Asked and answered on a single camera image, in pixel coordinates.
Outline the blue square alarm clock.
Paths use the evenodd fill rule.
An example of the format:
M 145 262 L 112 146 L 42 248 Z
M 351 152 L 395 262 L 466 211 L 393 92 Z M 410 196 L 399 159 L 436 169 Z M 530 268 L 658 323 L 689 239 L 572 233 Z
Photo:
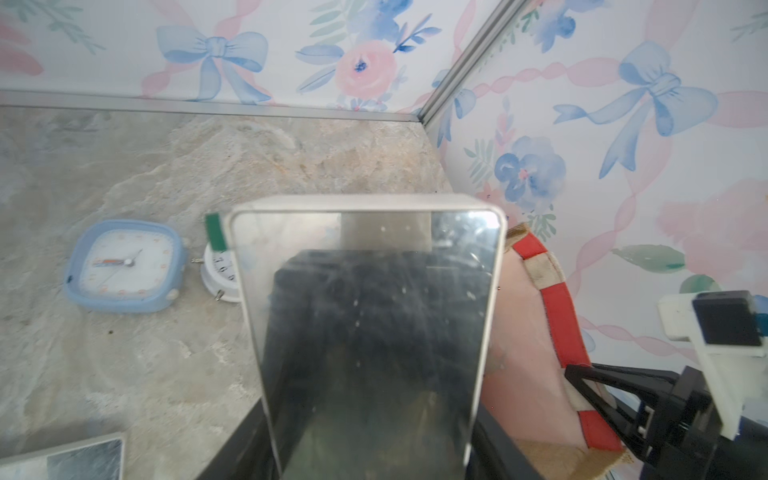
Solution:
M 187 248 L 172 228 L 113 219 L 89 227 L 70 257 L 63 289 L 88 310 L 154 313 L 179 296 Z

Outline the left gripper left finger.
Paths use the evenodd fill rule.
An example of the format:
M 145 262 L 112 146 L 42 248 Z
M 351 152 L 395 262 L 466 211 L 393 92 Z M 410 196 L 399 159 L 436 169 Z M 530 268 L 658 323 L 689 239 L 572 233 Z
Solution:
M 197 480 L 278 479 L 262 400 L 258 400 Z

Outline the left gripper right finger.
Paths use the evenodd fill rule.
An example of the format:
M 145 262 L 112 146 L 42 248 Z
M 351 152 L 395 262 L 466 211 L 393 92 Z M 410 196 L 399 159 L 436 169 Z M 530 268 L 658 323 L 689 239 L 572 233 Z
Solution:
M 483 405 L 473 426 L 467 480 L 543 480 Z

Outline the grey panel clock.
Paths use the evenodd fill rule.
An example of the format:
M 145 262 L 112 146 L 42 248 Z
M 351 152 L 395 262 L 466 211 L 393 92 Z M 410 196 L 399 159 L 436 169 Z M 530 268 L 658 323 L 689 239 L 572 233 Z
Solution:
M 125 443 L 123 433 L 114 433 L 4 458 L 1 479 L 119 480 Z

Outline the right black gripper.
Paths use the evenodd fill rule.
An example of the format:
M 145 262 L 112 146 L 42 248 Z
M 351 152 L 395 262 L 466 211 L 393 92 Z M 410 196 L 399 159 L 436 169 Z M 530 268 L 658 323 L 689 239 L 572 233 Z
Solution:
M 733 440 L 699 370 L 569 365 L 565 379 L 592 408 L 580 420 L 587 445 L 621 445 L 642 479 L 765 479 L 767 427 L 745 417 Z

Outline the grey mirror clock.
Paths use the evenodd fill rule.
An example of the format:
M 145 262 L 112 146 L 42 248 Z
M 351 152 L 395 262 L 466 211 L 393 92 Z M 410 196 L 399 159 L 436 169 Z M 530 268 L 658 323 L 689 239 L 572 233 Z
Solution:
M 278 479 L 467 478 L 501 210 L 456 194 L 274 196 L 219 227 Z

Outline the white round alarm clock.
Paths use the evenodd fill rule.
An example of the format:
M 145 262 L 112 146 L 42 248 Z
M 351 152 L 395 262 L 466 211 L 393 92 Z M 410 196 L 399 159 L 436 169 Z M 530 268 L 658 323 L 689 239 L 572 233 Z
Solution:
M 217 251 L 208 242 L 203 254 L 191 260 L 199 267 L 203 285 L 217 302 L 240 303 L 240 288 L 229 251 Z

